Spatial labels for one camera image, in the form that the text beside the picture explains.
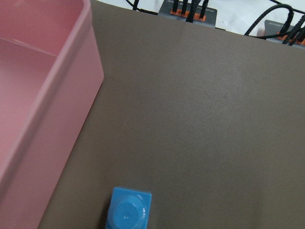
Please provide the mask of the small blue one-stud block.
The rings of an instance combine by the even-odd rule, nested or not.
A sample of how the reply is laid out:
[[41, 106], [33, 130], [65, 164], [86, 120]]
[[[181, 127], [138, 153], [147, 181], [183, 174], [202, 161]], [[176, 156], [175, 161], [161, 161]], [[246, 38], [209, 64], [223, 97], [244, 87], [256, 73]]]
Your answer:
[[107, 212], [107, 229], [146, 229], [148, 227], [152, 193], [114, 187]]

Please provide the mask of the pink plastic box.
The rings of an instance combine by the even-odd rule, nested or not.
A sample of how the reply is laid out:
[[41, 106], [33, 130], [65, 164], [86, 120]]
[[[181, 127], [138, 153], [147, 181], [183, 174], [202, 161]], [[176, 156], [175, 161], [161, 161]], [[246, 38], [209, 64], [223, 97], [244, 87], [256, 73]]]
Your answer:
[[90, 1], [1, 1], [1, 228], [39, 226], [103, 78]]

